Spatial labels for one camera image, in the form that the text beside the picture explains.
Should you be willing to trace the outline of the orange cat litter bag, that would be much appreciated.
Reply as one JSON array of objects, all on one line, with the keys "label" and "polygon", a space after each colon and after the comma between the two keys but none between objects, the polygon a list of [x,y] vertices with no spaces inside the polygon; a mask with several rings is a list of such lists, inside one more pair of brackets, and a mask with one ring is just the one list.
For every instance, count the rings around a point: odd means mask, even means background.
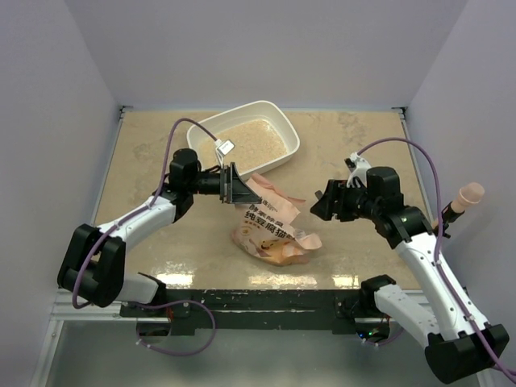
[{"label": "orange cat litter bag", "polygon": [[231,233],[233,242],[247,254],[276,266],[301,264],[322,247],[315,233],[293,226],[305,201],[293,198],[271,181],[253,173],[247,185],[261,197],[260,204],[237,205],[239,224]]}]

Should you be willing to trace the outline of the white litter box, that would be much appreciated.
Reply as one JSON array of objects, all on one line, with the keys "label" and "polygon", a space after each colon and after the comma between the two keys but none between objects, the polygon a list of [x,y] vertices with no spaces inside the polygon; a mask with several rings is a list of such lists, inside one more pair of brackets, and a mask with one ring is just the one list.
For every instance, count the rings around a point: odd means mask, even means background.
[{"label": "white litter box", "polygon": [[[236,163],[240,175],[264,173],[288,161],[300,147],[293,124],[269,101],[251,102],[201,121],[210,133],[191,126],[186,134],[189,148],[202,167]],[[214,142],[229,139],[235,148],[227,156],[215,153]]]}]

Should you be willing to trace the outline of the beige litter scoop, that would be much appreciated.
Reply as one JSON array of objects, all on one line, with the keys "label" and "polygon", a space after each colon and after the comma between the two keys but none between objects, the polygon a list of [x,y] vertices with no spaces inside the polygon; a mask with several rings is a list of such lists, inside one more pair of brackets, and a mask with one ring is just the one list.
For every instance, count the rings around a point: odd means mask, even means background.
[{"label": "beige litter scoop", "polygon": [[485,195],[485,188],[477,182],[468,183],[460,188],[456,198],[441,211],[443,226],[454,223],[471,206],[477,205]]}]

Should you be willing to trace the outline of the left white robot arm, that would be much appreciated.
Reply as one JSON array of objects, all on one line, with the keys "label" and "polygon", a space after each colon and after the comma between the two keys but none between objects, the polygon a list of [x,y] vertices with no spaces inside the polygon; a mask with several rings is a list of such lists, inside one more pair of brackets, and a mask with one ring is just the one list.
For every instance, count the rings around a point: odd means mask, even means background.
[{"label": "left white robot arm", "polygon": [[72,235],[57,275],[60,288],[71,292],[73,305],[107,307],[113,302],[138,304],[149,316],[167,306],[165,285],[143,273],[126,270],[127,253],[162,227],[178,222],[194,203],[194,195],[215,195],[232,205],[259,204],[261,198],[229,164],[204,170],[197,153],[182,148],[173,154],[169,173],[140,206],[114,221],[80,225]]}]

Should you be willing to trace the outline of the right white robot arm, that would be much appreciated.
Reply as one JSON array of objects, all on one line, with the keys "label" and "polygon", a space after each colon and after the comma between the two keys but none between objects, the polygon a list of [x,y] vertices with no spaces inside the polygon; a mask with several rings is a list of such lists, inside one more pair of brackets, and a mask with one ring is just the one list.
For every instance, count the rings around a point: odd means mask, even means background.
[{"label": "right white robot arm", "polygon": [[426,310],[382,275],[360,286],[364,314],[393,318],[419,343],[431,371],[444,384],[501,367],[498,362],[510,341],[508,332],[501,324],[491,324],[460,287],[426,216],[404,203],[394,169],[373,167],[362,177],[330,180],[315,196],[310,212],[323,221],[372,221],[413,273],[431,307]]}]

